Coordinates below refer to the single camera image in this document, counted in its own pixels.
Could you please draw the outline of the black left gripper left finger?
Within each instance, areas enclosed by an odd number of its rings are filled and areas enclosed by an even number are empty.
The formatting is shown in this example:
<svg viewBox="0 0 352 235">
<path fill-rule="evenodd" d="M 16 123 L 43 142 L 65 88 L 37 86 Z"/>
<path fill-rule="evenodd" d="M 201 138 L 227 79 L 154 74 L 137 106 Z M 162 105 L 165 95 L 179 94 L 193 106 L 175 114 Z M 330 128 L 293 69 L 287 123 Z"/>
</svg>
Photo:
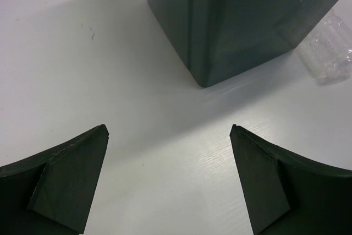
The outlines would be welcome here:
<svg viewBox="0 0 352 235">
<path fill-rule="evenodd" d="M 1 234 L 83 234 L 108 139 L 101 124 L 1 166 Z"/>
</svg>

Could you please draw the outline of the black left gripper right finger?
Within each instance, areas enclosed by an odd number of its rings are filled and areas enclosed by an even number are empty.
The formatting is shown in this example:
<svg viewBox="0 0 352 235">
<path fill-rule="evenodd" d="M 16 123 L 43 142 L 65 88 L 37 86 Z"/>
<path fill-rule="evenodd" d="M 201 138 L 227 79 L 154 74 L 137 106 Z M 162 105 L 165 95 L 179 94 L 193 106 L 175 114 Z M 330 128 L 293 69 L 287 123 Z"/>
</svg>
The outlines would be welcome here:
<svg viewBox="0 0 352 235">
<path fill-rule="evenodd" d="M 233 155 L 254 234 L 351 234 L 351 171 L 233 125 Z"/>
</svg>

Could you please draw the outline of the clear ribbed bottle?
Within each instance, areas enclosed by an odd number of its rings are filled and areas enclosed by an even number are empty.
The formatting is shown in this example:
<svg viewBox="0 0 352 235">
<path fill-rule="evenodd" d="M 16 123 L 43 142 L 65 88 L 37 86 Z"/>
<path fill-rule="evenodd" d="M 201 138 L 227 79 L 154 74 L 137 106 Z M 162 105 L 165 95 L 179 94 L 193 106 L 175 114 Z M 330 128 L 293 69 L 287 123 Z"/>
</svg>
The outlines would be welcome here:
<svg viewBox="0 0 352 235">
<path fill-rule="evenodd" d="M 295 49 L 319 85 L 351 78 L 351 30 L 331 9 Z"/>
</svg>

